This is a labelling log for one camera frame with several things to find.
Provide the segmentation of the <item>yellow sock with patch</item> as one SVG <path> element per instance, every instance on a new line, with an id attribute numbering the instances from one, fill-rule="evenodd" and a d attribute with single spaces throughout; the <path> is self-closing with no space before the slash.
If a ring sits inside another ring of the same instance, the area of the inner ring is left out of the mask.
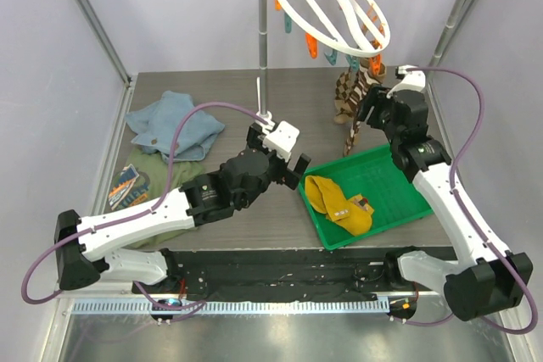
<path id="1" fill-rule="evenodd" d="M 361 194 L 349 199 L 334 198 L 326 201 L 326 217 L 352 236 L 366 234 L 372 228 L 374 208 Z"/>

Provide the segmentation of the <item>brown striped sock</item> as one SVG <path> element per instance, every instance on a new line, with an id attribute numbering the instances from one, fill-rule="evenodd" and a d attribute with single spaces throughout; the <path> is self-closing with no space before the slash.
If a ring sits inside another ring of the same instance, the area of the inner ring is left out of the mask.
<path id="1" fill-rule="evenodd" d="M 344 102 L 344 110 L 351 119 L 351 125 L 349 135 L 344 143 L 344 157 L 347 157 L 350 154 L 351 149 L 357 143 L 357 137 L 361 128 L 361 122 L 358 120 L 358 114 L 361 111 L 361 103 L 366 98 L 371 85 L 374 84 L 379 84 L 379 82 L 360 70 L 357 74 L 357 79 L 349 89 Z"/>

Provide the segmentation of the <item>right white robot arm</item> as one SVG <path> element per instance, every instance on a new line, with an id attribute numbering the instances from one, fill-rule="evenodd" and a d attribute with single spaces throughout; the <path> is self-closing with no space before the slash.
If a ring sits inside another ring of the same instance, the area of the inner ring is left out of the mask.
<path id="1" fill-rule="evenodd" d="M 494 234 L 461 183 L 451 179 L 451 157 L 428 134 L 422 93 L 371 86 L 357 118 L 384 133 L 394 165 L 427 201 L 456 255 L 456 262 L 450 262 L 413 246 L 389 252 L 383 268 L 386 285 L 400 290 L 416 282 L 444 297 L 463 321 L 519 306 L 533 264 Z"/>

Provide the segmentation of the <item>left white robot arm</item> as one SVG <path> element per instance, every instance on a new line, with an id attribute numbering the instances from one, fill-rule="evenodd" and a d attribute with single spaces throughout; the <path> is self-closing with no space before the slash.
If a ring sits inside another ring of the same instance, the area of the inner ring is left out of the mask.
<path id="1" fill-rule="evenodd" d="M 287 121 L 271 130 L 253 124 L 243 151 L 164 199 L 102 215 L 81 217 L 73 209 L 60 213 L 53 239 L 60 289 L 77 290 L 99 280 L 134 280 L 163 293 L 174 292 L 181 273 L 172 253 L 139 252 L 129 245 L 229 219 L 272 183 L 295 189 L 311 161 L 303 154 L 293 169 L 288 167 L 298 136 L 299 130 Z"/>

